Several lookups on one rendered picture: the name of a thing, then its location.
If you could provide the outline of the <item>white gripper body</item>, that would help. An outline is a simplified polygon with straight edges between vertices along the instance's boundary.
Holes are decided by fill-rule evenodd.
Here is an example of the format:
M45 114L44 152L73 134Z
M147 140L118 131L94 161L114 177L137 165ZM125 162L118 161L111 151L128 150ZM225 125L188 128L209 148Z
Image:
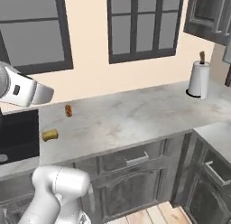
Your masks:
M53 93L54 89L38 83L32 99L32 104L40 105L49 103L53 97Z

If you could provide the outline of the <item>wide dark-framed window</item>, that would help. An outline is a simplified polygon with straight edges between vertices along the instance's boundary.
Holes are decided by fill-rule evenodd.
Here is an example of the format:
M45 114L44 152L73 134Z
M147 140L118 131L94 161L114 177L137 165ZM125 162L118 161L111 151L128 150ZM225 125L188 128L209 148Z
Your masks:
M0 61L26 75L71 70L65 0L0 0Z

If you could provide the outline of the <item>grey cabinet door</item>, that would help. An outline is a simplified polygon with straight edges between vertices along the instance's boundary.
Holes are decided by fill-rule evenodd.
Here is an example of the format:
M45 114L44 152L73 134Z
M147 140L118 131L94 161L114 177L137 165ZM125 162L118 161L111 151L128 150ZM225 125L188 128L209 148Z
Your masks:
M82 160L75 162L74 167L88 173L90 181L93 182L98 177L97 171L97 160L95 158L90 158L87 160ZM95 212L91 211L88 192L85 196L80 198L80 205L83 211L88 215L91 220L91 224L98 224L97 221L97 203Z
M231 224L231 199L204 173L185 185L182 207L192 224Z
M167 169L137 169L99 186L101 221L161 198Z

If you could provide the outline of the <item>dark-framed grid window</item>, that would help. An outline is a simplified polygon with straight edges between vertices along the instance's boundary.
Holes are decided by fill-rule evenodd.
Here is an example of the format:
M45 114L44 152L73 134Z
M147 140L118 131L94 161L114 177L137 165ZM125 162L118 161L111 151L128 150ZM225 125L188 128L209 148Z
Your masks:
M183 0L106 0L111 64L173 56Z

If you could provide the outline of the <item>grey drawer front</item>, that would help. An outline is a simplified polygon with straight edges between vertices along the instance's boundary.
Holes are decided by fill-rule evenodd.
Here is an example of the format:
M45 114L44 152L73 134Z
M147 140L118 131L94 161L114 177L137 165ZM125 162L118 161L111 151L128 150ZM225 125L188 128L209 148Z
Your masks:
M203 170L204 163L212 161L212 167L225 179L231 179L231 166L229 166L218 154L209 149L207 146L203 147L201 154L201 166ZM205 173L215 182L217 183L206 171Z
M157 159L165 155L168 149L168 144L169 140L164 139L101 156L99 159L99 162L101 163L101 171L112 172L125 167L130 167L126 165L125 159L131 160L143 156L143 152L146 152L149 155L148 161Z

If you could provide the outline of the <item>olive-yellow cylinder item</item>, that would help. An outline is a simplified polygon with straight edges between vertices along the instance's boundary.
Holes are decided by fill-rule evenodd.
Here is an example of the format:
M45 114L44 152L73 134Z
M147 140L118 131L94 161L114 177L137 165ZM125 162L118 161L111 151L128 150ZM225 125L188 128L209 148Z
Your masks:
M57 139L59 137L58 131L56 129L48 130L42 132L42 140L47 142L52 139Z

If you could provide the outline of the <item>grey wall cabinet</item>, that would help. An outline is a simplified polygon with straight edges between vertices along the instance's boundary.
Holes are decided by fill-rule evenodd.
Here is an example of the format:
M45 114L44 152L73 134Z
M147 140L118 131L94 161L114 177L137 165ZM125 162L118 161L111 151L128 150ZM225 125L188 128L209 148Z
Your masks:
M184 32L226 46L231 33L231 0L189 0Z

